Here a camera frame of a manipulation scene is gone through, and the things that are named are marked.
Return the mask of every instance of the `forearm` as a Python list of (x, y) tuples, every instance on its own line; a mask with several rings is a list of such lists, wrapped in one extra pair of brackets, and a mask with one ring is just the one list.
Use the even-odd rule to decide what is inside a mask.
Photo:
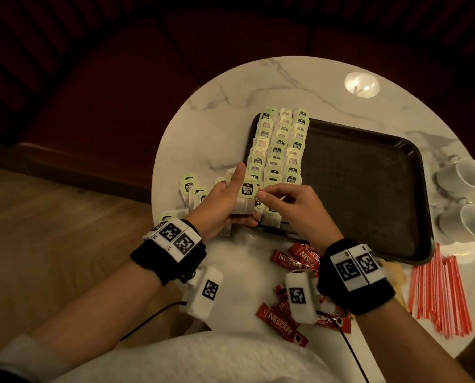
[(356, 316), (356, 322), (387, 382), (473, 382), (397, 300)]
[(160, 287), (154, 272), (129, 262), (50, 317), (31, 336), (71, 366), (78, 366), (113, 349)]

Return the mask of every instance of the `wristband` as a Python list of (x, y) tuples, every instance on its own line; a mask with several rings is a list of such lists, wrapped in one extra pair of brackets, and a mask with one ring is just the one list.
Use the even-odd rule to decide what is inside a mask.
[(342, 308), (362, 315), (395, 296), (381, 267), (368, 245), (341, 239), (321, 257), (317, 290)]
[(205, 245), (187, 220), (170, 218), (143, 236), (144, 243), (130, 258), (152, 270), (165, 286), (176, 278), (188, 279), (204, 259)]

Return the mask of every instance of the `dark red sofa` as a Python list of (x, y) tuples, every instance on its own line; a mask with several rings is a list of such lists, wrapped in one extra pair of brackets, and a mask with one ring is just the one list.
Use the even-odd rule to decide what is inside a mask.
[(161, 135), (197, 88), (285, 55), (390, 79), (475, 156), (475, 0), (0, 0), (0, 143), (149, 189)]

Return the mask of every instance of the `round marble table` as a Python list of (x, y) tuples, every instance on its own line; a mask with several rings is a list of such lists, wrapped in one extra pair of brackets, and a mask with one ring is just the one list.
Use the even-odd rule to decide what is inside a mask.
[[(450, 156), (469, 156), (452, 130), (417, 98), (377, 76), (380, 93), (373, 98), (350, 94), (344, 79), (358, 67), (315, 57), (278, 57), (243, 64), (202, 86), (176, 113), (158, 149), (152, 179), (152, 210), (185, 208), (179, 178), (194, 172), (209, 188), (215, 178), (242, 161), (250, 125), (266, 106), (295, 109), (303, 106), (312, 118), (382, 132), (412, 141), (423, 156), (433, 221), (450, 201), (441, 197), (432, 176)], [(475, 202), (475, 193), (468, 197)], [(433, 223), (436, 242), (448, 244)], [(255, 316), (265, 302), (277, 302), (272, 288), (283, 282), (286, 270), (270, 262), (273, 249), (286, 250), (287, 239), (234, 226), (231, 238), (216, 238), (207, 245), (206, 264), (224, 273), (219, 298), (207, 320), (213, 330), (252, 331), (278, 336)], [(475, 244), (449, 246), (447, 254), (466, 254)], [(460, 264), (475, 335), (475, 259)], [(409, 277), (410, 266), (405, 266)], [(409, 282), (403, 294), (407, 300)], [(445, 340), (428, 320), (420, 324), (455, 357), (473, 339)], [(302, 325), (308, 348), (319, 354), (344, 382), (362, 382), (356, 363), (339, 332)], [(383, 381), (370, 350), (353, 322), (348, 336), (370, 381)]]

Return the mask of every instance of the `white tracking module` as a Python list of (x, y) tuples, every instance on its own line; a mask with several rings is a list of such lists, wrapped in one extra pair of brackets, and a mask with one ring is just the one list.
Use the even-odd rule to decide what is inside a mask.
[(285, 287), (291, 315), (300, 324), (318, 320), (319, 298), (314, 293), (308, 270), (294, 270), (285, 276)]
[(188, 281), (190, 286), (182, 296), (187, 304), (179, 310), (205, 321), (211, 314), (215, 305), (218, 288), (222, 285), (223, 273), (212, 266), (200, 266), (195, 272), (195, 277)]

